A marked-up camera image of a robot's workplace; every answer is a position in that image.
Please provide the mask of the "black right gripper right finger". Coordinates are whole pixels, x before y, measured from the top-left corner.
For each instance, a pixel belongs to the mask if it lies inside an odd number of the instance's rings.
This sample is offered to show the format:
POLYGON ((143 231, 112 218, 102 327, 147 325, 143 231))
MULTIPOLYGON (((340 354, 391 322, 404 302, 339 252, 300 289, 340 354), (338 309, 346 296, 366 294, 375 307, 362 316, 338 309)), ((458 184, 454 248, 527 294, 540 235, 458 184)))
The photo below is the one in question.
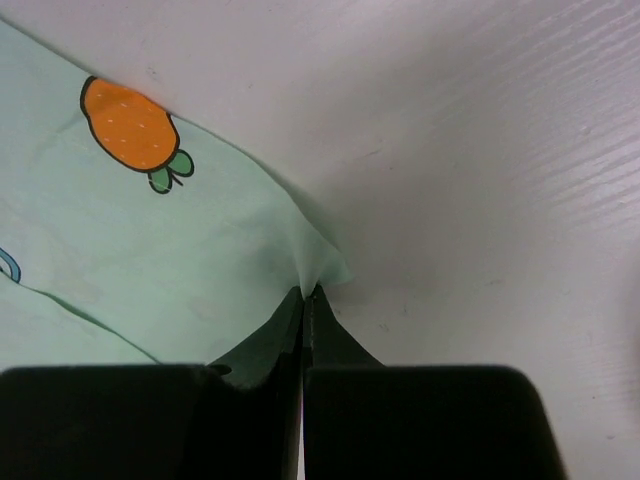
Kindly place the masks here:
POLYGON ((323 289, 302 320, 309 479, 563 479, 541 397, 499 365, 387 366, 323 289))

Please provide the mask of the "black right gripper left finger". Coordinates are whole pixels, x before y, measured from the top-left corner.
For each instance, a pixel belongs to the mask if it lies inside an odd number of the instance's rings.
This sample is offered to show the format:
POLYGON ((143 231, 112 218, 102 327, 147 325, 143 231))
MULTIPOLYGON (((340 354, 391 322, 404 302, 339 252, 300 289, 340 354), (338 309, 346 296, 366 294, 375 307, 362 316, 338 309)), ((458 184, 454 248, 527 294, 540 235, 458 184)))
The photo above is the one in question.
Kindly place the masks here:
POLYGON ((5 479, 292 479, 304 300, 208 365, 20 367, 1 376, 5 479))

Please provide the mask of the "mint green cartoon cloth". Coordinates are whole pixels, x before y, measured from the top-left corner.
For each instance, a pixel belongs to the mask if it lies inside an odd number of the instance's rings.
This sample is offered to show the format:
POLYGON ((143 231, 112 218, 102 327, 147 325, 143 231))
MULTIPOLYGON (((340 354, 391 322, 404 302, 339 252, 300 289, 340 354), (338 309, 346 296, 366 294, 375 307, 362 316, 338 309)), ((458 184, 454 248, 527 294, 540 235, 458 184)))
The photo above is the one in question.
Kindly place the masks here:
POLYGON ((346 261, 244 152, 1 28, 1 364, 196 363, 346 261))

